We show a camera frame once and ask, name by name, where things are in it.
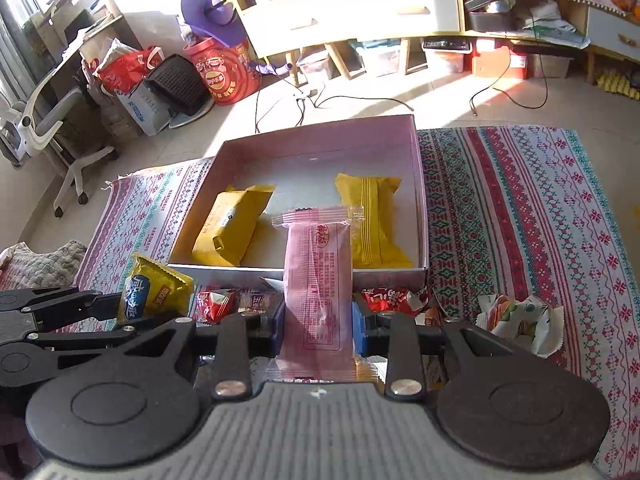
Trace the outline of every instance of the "patterned rug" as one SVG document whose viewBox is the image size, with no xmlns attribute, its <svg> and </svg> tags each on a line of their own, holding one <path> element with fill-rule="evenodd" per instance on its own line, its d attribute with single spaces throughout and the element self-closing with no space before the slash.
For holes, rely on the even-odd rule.
<svg viewBox="0 0 640 480">
<path fill-rule="evenodd" d="M 596 466 L 639 469 L 640 297 L 620 232 L 575 132 L 542 126 L 422 130 L 431 277 L 451 315 L 479 294 L 564 305 L 551 359 L 609 399 Z"/>
</svg>

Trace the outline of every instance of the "red bucket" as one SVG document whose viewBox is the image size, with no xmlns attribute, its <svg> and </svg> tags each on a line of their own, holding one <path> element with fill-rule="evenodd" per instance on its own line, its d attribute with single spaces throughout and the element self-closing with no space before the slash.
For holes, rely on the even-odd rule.
<svg viewBox="0 0 640 480">
<path fill-rule="evenodd" d="M 209 38 L 186 46 L 184 53 L 207 84 L 214 101 L 220 105 L 237 103 L 260 87 L 257 72 L 249 66 L 249 40 L 226 47 Z"/>
</svg>

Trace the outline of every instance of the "gray plush cushion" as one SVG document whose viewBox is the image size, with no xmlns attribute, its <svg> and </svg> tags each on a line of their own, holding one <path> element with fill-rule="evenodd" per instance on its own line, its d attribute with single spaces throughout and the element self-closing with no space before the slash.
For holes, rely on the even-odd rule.
<svg viewBox="0 0 640 480">
<path fill-rule="evenodd" d="M 36 254 L 21 242 L 10 247 L 11 259 L 2 268 L 0 290 L 70 286 L 86 253 L 86 245 L 71 240 L 57 251 Z"/>
</svg>

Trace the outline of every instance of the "white drawer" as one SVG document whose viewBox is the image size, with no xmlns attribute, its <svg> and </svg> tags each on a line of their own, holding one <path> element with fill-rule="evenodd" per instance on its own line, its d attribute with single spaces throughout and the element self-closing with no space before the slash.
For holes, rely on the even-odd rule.
<svg viewBox="0 0 640 480">
<path fill-rule="evenodd" d="M 640 27 L 638 25 L 590 7 L 587 36 L 591 44 L 640 61 Z"/>
<path fill-rule="evenodd" d="M 242 22 L 259 57 L 348 38 L 343 0 L 272 0 L 247 9 Z"/>
<path fill-rule="evenodd" d="M 359 41 L 460 32 L 457 0 L 359 0 Z"/>
</svg>

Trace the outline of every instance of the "red shopping bag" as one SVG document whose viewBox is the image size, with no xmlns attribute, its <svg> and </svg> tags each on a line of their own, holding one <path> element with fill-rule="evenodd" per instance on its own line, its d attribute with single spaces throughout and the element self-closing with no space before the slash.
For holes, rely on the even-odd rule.
<svg viewBox="0 0 640 480">
<path fill-rule="evenodd" d="M 128 94 L 164 59 L 162 49 L 152 46 L 146 50 L 137 50 L 123 54 L 96 74 L 103 88 L 113 94 L 117 91 Z"/>
</svg>

